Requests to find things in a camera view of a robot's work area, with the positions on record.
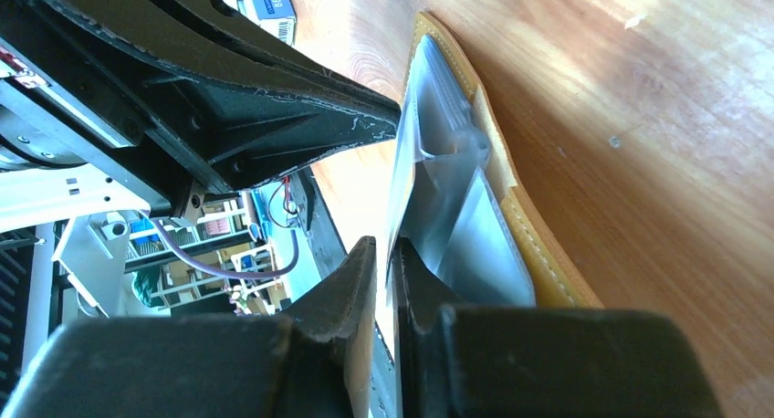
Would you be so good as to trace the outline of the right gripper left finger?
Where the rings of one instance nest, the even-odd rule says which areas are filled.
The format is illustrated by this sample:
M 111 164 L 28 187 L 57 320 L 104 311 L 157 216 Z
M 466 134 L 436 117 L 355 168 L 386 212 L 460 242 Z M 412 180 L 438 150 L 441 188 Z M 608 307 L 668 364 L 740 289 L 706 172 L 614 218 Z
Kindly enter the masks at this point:
M 82 319 L 33 359 L 5 417 L 365 417 L 376 242 L 272 316 Z

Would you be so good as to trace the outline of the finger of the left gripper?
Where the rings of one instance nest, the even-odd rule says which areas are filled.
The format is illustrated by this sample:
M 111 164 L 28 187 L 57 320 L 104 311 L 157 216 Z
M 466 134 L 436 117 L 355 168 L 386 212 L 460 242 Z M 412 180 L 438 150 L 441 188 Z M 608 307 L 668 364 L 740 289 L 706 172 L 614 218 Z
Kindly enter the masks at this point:
M 401 114 L 223 0 L 12 0 L 12 45 L 80 109 L 70 147 L 154 192 L 272 182 Z

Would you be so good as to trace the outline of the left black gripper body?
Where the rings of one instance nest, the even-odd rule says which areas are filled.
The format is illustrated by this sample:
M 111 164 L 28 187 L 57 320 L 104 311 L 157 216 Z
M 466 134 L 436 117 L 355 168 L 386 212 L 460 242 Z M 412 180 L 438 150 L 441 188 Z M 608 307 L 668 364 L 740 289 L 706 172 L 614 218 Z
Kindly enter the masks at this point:
M 1 217 L 141 207 L 187 217 L 230 197 L 211 159 L 232 52 L 181 0 L 1 0 Z

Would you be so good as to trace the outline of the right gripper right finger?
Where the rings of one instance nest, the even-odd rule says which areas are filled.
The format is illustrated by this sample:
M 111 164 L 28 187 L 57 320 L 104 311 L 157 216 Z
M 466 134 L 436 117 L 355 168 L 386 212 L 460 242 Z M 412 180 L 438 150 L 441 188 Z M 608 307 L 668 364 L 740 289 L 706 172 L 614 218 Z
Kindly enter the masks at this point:
M 412 243 L 392 252 L 401 417 L 719 417 L 667 317 L 464 302 Z

